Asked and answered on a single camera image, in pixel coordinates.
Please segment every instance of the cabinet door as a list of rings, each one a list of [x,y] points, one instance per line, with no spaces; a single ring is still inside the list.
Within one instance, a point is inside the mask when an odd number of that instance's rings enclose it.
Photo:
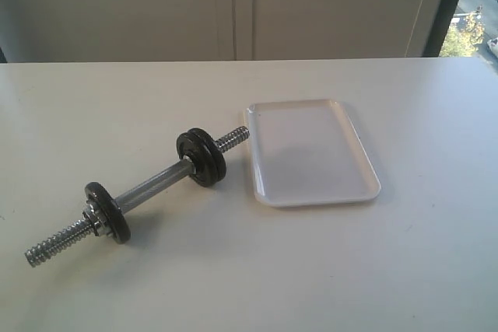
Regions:
[[[9,61],[233,59],[232,0],[0,0]]]
[[[271,60],[421,55],[438,2],[235,0],[237,58]]]

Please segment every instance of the dumbbell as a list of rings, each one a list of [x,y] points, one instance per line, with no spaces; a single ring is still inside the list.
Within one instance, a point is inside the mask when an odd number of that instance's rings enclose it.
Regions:
[[[177,181],[190,176],[203,187],[210,187],[226,175],[223,153],[249,138],[249,130],[239,127],[214,141],[200,128],[181,134],[177,139],[180,161],[135,188],[113,199],[101,184],[85,187],[86,207],[83,218],[27,250],[24,255],[32,267],[51,259],[84,237],[112,236],[118,244],[130,240],[124,214],[149,200]]]

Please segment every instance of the car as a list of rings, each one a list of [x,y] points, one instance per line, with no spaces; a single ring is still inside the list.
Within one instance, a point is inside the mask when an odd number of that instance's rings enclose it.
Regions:
[[[498,57],[498,38],[488,40],[488,47],[491,53]]]

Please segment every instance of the rectangular tray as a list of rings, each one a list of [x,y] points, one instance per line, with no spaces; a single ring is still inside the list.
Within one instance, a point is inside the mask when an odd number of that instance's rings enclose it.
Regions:
[[[381,184],[343,105],[333,100],[247,108],[254,194],[291,207],[367,201]]]

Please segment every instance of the tree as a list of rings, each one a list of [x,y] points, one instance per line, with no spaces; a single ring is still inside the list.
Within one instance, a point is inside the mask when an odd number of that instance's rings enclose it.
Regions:
[[[461,30],[454,24],[450,25],[441,48],[441,57],[468,57],[477,51],[475,45],[482,43],[484,26],[476,19],[474,14],[465,17],[464,25]]]

